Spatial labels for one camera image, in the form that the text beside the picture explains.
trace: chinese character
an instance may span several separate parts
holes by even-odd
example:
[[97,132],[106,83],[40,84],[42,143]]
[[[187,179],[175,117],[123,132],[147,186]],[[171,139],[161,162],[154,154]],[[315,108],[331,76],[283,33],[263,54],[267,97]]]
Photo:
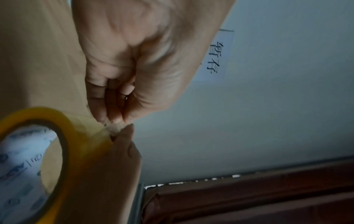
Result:
[[210,70],[210,73],[218,73],[218,68],[219,68],[219,59],[218,59],[218,62],[215,62],[214,59],[211,59],[212,62],[208,62],[208,67],[206,69],[209,69]]
[[215,44],[212,44],[210,45],[210,48],[209,48],[209,55],[216,55],[217,57],[221,57],[221,50],[222,50],[222,47],[224,45],[222,45],[222,42],[219,43],[219,42],[216,42],[216,45]]

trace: inner ring of tape roll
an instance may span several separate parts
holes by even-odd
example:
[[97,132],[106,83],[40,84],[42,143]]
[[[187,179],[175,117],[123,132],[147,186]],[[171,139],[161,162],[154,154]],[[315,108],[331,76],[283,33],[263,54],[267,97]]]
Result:
[[57,134],[57,138],[59,139],[61,148],[62,148],[62,168],[60,171],[59,179],[54,187],[53,192],[49,195],[47,201],[45,204],[31,217],[25,219],[24,221],[18,222],[17,224],[35,224],[37,223],[41,217],[49,210],[49,208],[52,206],[55,198],[58,195],[59,189],[62,187],[63,180],[67,176],[68,172],[68,144],[67,140],[63,134],[63,131],[53,122],[48,121],[48,120],[41,120],[41,119],[31,119],[27,120],[25,122],[19,123],[15,126],[13,126],[11,129],[7,130],[3,135],[0,136],[0,141],[3,141],[7,135],[11,134],[13,131],[17,130],[18,128],[21,127],[26,127],[29,125],[41,125],[50,128]]

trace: label with chinese characters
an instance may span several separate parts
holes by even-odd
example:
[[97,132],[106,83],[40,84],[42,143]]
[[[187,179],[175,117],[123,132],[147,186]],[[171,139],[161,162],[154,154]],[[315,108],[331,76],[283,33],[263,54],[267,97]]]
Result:
[[233,33],[233,31],[219,30],[193,78],[194,82],[224,79],[232,47]]

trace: clear packing tape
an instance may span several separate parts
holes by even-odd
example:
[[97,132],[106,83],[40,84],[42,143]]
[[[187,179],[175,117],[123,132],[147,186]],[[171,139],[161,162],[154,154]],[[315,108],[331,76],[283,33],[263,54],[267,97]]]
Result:
[[[26,158],[25,153],[6,153],[6,138],[31,125],[48,127],[56,133],[57,138],[45,148],[43,157],[42,154]],[[110,149],[111,132],[112,127],[105,128],[91,117],[42,107],[25,109],[3,119],[0,122],[0,223],[54,223],[78,177]],[[15,158],[13,163],[9,163],[11,157]],[[31,169],[37,177],[28,174]],[[36,188],[41,187],[46,196],[31,196],[31,192],[35,195]]]

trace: adhesive tape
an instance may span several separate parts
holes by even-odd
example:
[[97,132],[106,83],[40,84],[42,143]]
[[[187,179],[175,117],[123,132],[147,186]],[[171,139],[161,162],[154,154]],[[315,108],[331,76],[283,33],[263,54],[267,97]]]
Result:
[[[56,139],[61,148],[55,144]],[[3,119],[0,140],[1,224],[54,223],[78,177],[112,144],[109,132],[93,118],[64,115],[43,107],[22,110]],[[43,156],[49,153],[46,150],[53,150],[52,159],[47,160],[53,163],[46,165],[49,171],[43,168],[44,164],[41,167]],[[62,154],[62,165],[56,181],[58,152]],[[47,173],[44,182],[48,183],[41,182],[43,172]]]

